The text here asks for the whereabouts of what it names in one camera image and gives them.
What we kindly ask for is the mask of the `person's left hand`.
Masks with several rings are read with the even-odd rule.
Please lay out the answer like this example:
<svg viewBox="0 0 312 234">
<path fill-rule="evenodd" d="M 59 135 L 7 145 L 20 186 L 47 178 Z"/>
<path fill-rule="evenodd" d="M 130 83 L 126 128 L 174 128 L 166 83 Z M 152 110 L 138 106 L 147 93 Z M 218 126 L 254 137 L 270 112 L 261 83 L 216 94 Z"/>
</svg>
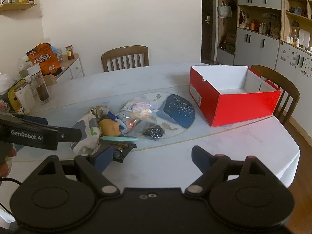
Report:
<svg viewBox="0 0 312 234">
<path fill-rule="evenodd" d="M 8 152 L 7 157 L 5 157 L 4 162 L 0 166 L 0 177 L 7 177 L 10 174 L 12 168 L 12 158 L 17 155 L 15 146 L 13 144 L 10 144 L 10 146 L 12 146 L 12 148 Z"/>
</svg>

